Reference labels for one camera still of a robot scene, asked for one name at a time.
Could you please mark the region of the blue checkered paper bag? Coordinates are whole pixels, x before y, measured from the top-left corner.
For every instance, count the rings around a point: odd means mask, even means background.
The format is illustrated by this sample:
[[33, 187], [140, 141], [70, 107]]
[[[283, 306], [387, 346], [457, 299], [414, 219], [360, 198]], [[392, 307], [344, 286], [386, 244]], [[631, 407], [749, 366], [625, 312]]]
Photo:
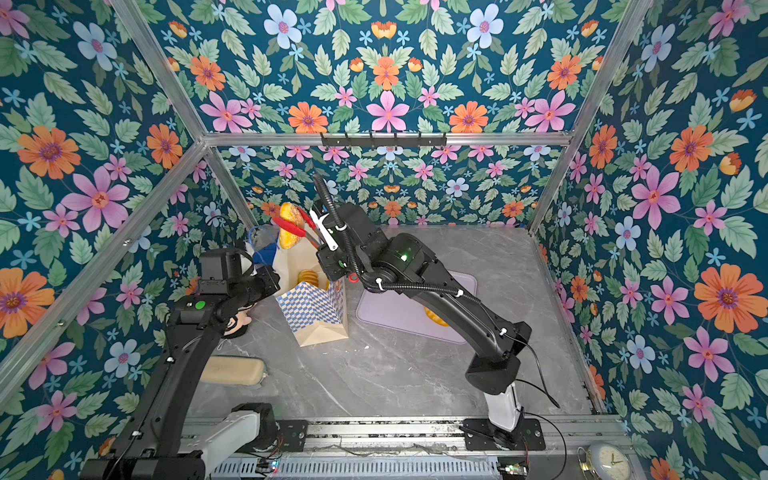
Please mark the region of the blue checkered paper bag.
[[[349, 338], [344, 282], [330, 282], [326, 278], [319, 266], [316, 250], [306, 239], [288, 250], [278, 247], [272, 266], [280, 276], [276, 301], [300, 347]], [[319, 288], [298, 283], [299, 272], [306, 269], [319, 274]]]

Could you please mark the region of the round sugared bread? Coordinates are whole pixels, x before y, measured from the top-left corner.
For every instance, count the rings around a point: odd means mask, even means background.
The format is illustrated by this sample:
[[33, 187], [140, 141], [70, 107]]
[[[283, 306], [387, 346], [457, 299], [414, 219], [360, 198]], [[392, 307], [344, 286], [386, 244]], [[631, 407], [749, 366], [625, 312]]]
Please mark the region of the round sugared bread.
[[306, 237], [305, 215], [295, 204], [281, 205], [275, 223], [279, 226], [278, 246], [282, 250], [293, 248], [302, 238]]

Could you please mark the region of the large braided bread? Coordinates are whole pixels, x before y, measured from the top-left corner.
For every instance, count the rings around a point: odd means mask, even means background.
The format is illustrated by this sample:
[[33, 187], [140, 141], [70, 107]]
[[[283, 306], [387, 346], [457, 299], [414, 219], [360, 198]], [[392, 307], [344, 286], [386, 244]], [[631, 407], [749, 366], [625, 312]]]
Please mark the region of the large braided bread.
[[299, 272], [297, 277], [298, 283], [306, 283], [311, 286], [314, 286], [315, 288], [320, 287], [320, 277], [319, 274], [310, 269], [302, 270]]

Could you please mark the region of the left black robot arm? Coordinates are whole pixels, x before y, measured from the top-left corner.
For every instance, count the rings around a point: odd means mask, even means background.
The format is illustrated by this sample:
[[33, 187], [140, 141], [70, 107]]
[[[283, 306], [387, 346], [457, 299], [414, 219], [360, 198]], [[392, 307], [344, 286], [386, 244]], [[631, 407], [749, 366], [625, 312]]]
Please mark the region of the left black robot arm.
[[271, 406], [241, 404], [190, 445], [182, 442], [197, 385], [228, 321], [272, 296], [279, 277], [262, 265], [247, 273], [216, 267], [183, 297], [166, 326], [166, 345], [134, 413], [109, 452], [84, 463], [82, 479], [204, 479], [246, 445], [268, 449], [279, 433]]

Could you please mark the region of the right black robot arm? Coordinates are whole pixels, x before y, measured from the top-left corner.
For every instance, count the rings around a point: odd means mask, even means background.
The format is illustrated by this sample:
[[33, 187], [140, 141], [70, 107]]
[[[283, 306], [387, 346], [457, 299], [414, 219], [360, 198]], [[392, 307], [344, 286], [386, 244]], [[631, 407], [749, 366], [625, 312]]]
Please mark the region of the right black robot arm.
[[317, 258], [326, 276], [354, 276], [372, 294], [395, 293], [421, 304], [474, 350], [465, 373], [488, 406], [488, 438], [513, 447], [523, 408], [515, 390], [519, 354], [532, 333], [526, 322], [494, 313], [454, 278], [416, 236], [387, 237], [358, 206], [315, 201], [310, 216], [322, 237]]

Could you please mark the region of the lilac plastic tray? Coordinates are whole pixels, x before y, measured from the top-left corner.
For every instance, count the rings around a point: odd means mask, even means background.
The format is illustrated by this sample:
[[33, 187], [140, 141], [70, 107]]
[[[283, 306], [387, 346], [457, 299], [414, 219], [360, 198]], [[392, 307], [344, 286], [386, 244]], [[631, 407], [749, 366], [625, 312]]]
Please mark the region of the lilac plastic tray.
[[467, 343], [452, 327], [433, 321], [420, 303], [395, 292], [375, 294], [364, 291], [356, 317], [360, 322], [373, 326], [450, 344]]

